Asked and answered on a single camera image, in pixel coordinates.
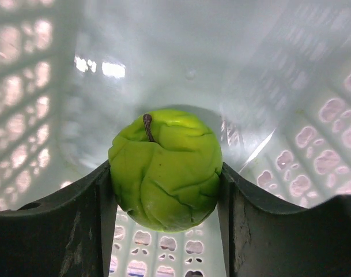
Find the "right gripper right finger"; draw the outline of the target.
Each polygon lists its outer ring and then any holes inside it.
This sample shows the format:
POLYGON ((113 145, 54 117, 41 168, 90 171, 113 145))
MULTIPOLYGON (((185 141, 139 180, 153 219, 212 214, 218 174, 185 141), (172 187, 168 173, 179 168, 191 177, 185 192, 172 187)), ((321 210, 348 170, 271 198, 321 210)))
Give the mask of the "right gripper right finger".
POLYGON ((351 195, 289 203, 222 167, 218 217, 228 276, 351 276, 351 195))

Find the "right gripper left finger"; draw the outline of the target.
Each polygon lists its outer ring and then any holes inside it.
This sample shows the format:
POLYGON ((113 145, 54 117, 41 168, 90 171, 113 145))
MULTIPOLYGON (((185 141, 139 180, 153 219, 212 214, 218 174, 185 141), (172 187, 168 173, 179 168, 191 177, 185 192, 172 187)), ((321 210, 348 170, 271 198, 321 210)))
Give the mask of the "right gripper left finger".
POLYGON ((117 203, 104 162, 20 209, 0 212, 0 276, 108 276, 117 203))

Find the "light blue plastic basket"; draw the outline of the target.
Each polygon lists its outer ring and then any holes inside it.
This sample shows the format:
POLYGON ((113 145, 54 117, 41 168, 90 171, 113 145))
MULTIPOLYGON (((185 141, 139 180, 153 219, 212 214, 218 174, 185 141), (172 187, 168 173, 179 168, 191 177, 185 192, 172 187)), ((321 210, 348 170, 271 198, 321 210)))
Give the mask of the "light blue plastic basket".
MULTIPOLYGON (((0 212, 87 176, 160 108, 289 203, 351 195, 351 1, 0 1, 0 212)), ((108 276, 228 276, 217 208, 164 234, 117 206, 108 276)))

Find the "green toy cabbage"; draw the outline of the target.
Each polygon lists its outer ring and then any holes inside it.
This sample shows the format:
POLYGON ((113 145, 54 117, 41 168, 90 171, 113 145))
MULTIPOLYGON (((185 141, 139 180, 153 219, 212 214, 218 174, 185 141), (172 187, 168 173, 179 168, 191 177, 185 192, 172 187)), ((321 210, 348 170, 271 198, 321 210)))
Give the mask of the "green toy cabbage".
POLYGON ((139 116, 113 139, 108 161, 118 205, 141 226, 185 231, 216 207, 221 147, 192 113, 162 109, 139 116))

